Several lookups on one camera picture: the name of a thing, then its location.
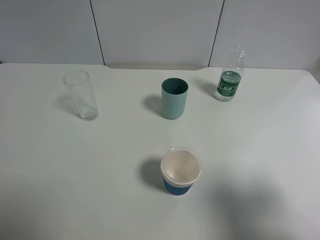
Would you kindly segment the clear bottle with green label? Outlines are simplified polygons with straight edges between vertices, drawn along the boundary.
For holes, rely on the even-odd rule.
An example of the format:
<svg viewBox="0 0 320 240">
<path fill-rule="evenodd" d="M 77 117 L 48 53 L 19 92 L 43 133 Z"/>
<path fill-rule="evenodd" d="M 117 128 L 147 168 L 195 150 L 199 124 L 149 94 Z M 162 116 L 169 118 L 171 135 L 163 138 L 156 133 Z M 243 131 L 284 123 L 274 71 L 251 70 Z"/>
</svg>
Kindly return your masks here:
<svg viewBox="0 0 320 240">
<path fill-rule="evenodd" d="M 222 69 L 214 98 L 220 102 L 231 101 L 238 89 L 245 71 L 246 48 L 237 46 Z"/>
</svg>

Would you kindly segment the teal plastic cup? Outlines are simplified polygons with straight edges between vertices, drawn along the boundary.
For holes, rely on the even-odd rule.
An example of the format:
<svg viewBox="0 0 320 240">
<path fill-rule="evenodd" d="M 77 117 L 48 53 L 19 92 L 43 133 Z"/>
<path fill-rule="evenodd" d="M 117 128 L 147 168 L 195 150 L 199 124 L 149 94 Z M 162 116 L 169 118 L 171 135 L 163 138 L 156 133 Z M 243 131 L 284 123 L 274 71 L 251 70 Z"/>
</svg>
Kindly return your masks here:
<svg viewBox="0 0 320 240">
<path fill-rule="evenodd" d="M 168 78 L 161 84 L 161 111 L 166 119 L 175 120 L 185 110 L 189 85 L 180 78 Z"/>
</svg>

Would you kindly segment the white cup with blue sleeve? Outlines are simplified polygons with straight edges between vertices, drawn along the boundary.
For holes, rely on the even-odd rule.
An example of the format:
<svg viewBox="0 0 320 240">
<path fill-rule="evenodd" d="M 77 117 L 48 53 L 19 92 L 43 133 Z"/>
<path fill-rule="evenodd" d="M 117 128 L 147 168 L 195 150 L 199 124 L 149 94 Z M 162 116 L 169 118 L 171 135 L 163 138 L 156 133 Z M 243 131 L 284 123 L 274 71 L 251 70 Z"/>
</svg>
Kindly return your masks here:
<svg viewBox="0 0 320 240">
<path fill-rule="evenodd" d="M 174 147 L 160 162 L 165 189 L 174 196 L 186 194 L 199 178 L 202 164 L 198 155 L 187 147 Z"/>
</svg>

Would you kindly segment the tall clear drinking glass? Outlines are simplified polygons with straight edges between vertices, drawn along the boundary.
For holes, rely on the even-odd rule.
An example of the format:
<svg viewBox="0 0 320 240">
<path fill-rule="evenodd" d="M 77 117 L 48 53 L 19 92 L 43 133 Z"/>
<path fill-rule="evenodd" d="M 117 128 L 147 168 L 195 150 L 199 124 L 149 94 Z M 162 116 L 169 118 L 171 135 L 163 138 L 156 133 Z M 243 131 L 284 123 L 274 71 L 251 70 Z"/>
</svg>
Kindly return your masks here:
<svg viewBox="0 0 320 240">
<path fill-rule="evenodd" d="M 63 82 L 80 117 L 85 121 L 95 120 L 99 109 L 89 74 L 84 70 L 74 70 L 64 76 Z"/>
</svg>

